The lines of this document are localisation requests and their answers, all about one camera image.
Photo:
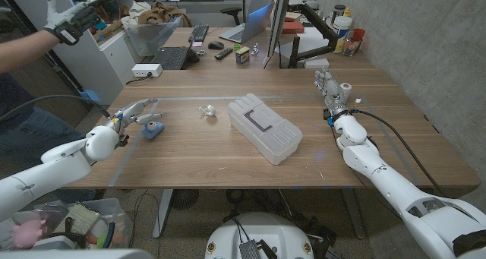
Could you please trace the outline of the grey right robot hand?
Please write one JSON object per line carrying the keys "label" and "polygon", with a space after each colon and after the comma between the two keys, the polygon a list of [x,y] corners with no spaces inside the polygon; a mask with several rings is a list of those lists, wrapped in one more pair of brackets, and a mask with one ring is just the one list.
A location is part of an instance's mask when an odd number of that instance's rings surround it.
{"label": "grey right robot hand", "polygon": [[316,81],[314,82],[317,89],[324,97],[324,103],[329,109],[334,119],[348,112],[343,89],[338,82],[332,77],[331,73],[322,70],[315,71]]}

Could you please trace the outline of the person's gloved right hand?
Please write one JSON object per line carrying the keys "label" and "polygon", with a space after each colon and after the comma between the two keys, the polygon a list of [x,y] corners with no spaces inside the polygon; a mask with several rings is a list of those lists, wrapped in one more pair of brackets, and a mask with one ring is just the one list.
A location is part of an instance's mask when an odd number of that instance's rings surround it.
{"label": "person's gloved right hand", "polygon": [[77,44],[86,30],[101,22],[96,9],[86,2],[80,2],[63,12],[57,12],[56,0],[46,2],[47,25],[43,29],[69,46]]}

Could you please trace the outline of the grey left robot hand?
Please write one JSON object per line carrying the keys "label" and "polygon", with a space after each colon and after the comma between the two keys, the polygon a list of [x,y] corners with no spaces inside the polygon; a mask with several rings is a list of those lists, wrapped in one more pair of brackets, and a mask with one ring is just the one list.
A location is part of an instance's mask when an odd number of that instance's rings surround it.
{"label": "grey left robot hand", "polygon": [[116,111],[103,124],[104,126],[114,130],[120,138],[126,136],[125,129],[131,124],[145,125],[148,122],[154,121],[157,118],[162,118],[165,113],[147,113],[143,115],[144,108],[150,104],[157,103],[157,98],[142,99],[128,104]]}

